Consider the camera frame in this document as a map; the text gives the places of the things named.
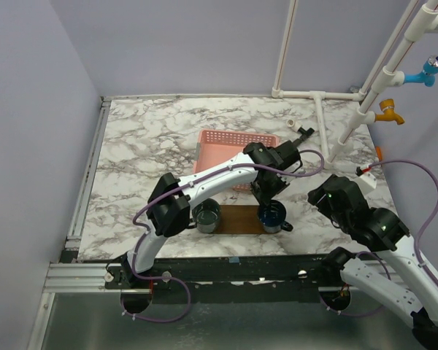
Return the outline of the dark blue mug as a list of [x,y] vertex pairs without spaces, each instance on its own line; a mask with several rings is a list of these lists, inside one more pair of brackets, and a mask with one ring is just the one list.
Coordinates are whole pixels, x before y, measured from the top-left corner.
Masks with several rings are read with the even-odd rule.
[[286,221],[287,211],[285,206],[276,200],[269,205],[260,205],[257,217],[264,231],[269,234],[279,233],[281,230],[291,232],[293,225]]

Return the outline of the brown wooden oval tray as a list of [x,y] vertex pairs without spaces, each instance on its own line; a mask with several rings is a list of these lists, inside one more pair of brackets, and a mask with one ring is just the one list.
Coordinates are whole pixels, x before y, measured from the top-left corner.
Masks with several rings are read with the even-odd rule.
[[257,205],[220,205],[220,223],[214,234],[266,234],[258,218]]

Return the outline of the dark green mug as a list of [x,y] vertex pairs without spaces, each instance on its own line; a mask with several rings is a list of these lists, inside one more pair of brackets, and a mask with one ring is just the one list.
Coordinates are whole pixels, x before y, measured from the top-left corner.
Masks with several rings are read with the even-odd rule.
[[187,229],[196,228],[200,233],[214,233],[220,224],[220,204],[214,199],[208,198],[193,208],[191,216]]

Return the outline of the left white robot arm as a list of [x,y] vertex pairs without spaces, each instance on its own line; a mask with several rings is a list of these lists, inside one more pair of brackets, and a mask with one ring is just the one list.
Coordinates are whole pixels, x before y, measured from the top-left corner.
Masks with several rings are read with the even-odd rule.
[[259,204],[270,204],[301,167],[299,145],[299,141],[286,141],[266,147],[252,142],[231,159],[205,171],[179,178],[170,172],[164,174],[147,205],[133,218],[133,223],[146,231],[122,260],[124,282],[138,288],[147,281],[147,271],[166,240],[188,228],[191,210],[206,199],[230,187],[249,184]]

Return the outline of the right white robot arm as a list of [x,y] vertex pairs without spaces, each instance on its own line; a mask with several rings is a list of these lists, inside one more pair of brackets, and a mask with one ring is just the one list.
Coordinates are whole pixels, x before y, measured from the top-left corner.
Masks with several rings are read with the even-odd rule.
[[407,226],[389,209],[371,207],[357,182],[332,174],[309,191],[308,201],[343,233],[388,263],[405,283],[400,287],[337,247],[321,263],[322,279],[342,281],[374,298],[407,324],[425,349],[438,349],[438,273],[415,251]]

